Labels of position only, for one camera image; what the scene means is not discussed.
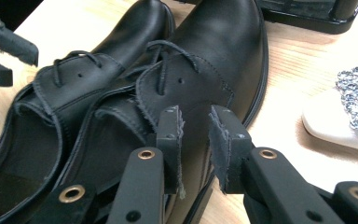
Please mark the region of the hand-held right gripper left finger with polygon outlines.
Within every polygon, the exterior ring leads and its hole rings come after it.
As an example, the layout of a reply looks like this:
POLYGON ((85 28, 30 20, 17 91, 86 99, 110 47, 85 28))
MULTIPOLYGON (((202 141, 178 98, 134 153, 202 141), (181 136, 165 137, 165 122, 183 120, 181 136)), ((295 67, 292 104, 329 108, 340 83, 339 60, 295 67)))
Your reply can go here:
POLYGON ((185 122, 178 105, 162 110, 158 120, 157 148, 164 160, 164 193, 186 196, 182 171, 182 140, 185 122))

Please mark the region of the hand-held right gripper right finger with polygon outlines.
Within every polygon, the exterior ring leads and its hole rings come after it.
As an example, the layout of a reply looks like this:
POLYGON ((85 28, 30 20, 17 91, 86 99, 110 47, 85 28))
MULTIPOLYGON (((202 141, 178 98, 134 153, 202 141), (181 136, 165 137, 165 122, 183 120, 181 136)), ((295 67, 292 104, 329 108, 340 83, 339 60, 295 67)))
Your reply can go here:
POLYGON ((228 108, 213 105, 209 116, 212 164, 220 189, 224 194, 243 194, 242 163, 253 148, 252 138, 228 108))

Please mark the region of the black leather shoe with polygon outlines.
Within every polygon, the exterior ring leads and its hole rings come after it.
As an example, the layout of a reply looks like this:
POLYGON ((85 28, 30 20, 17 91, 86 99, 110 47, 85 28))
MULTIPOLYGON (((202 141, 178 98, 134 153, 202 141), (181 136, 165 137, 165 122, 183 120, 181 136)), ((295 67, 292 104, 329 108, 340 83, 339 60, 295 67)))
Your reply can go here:
POLYGON ((195 224, 212 193, 212 105, 249 124, 268 78, 268 41, 255 0, 200 0, 170 37, 143 55, 91 106, 60 184, 118 183, 131 152, 152 141, 160 113, 179 107, 183 191, 166 199, 166 224, 195 224))
POLYGON ((161 0, 137 0, 94 50, 74 50, 40 69, 14 98, 0 136, 0 224, 24 224, 55 186, 90 105, 144 53, 170 35, 161 0))

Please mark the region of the white heeled shoe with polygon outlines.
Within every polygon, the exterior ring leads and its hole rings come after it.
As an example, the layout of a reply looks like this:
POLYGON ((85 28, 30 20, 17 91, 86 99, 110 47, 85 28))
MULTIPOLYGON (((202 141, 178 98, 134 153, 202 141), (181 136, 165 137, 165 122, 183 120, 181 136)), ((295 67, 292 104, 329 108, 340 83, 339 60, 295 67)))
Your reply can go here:
POLYGON ((358 66, 339 72, 335 84, 309 100, 303 124, 317 138, 358 150, 358 66))

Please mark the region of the red and black shoe rack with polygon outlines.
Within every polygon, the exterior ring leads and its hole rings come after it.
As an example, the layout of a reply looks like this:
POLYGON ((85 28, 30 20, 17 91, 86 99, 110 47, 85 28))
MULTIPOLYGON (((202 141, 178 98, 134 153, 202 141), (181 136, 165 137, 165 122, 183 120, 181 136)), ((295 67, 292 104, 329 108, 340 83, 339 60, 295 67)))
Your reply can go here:
POLYGON ((358 15, 358 0, 257 0, 266 21, 330 35, 347 32, 358 15))

